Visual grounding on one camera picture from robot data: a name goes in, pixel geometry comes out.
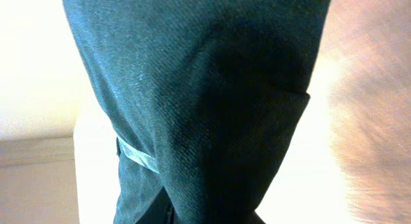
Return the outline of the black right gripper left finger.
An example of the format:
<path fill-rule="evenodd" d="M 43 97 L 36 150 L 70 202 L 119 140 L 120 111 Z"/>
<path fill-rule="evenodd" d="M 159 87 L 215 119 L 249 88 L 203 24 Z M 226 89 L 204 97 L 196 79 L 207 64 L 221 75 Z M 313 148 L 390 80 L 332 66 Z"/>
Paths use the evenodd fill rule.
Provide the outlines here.
<path fill-rule="evenodd" d="M 175 224 L 175 210 L 165 188 L 135 224 Z"/>

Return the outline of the black garment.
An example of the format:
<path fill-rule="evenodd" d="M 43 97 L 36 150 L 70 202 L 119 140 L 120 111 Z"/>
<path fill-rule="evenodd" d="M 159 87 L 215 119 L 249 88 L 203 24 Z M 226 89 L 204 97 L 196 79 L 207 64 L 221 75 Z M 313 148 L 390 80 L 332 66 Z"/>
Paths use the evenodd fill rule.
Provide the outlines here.
<path fill-rule="evenodd" d="M 308 104 L 331 0 L 62 0 L 116 133 L 115 223 L 256 212 Z"/>

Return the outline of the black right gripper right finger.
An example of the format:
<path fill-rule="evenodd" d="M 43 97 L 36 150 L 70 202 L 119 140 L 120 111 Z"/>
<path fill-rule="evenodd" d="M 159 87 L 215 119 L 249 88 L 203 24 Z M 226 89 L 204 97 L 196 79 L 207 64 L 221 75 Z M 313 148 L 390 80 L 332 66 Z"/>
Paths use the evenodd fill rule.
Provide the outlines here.
<path fill-rule="evenodd" d="M 250 214 L 247 218 L 247 224 L 266 224 L 256 212 Z"/>

